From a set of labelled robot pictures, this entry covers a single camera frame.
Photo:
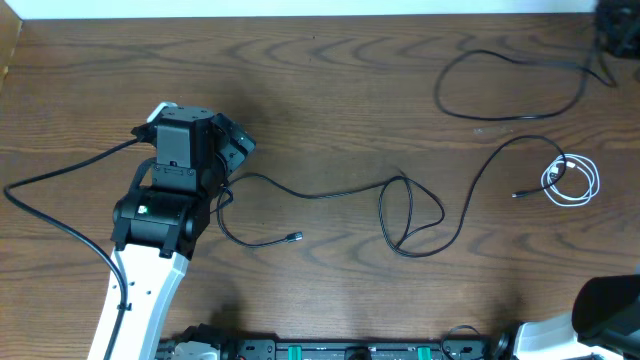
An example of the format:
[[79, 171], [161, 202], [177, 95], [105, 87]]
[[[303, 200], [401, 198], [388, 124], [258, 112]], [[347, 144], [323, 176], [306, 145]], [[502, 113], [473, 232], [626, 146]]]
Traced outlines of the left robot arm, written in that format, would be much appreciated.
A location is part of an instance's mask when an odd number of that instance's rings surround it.
[[160, 103], [133, 132], [156, 154], [114, 207], [111, 259], [124, 279], [109, 279], [92, 359], [155, 356], [211, 203], [256, 147], [226, 115], [172, 102]]

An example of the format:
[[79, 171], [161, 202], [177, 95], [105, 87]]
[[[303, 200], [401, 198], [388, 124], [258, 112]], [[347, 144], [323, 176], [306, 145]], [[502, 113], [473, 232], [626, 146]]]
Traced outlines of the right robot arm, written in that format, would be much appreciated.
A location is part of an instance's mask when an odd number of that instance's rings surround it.
[[[599, 1], [598, 47], [623, 59], [639, 58], [639, 3]], [[522, 324], [506, 359], [637, 359], [639, 276], [596, 277], [580, 290], [571, 313]]]

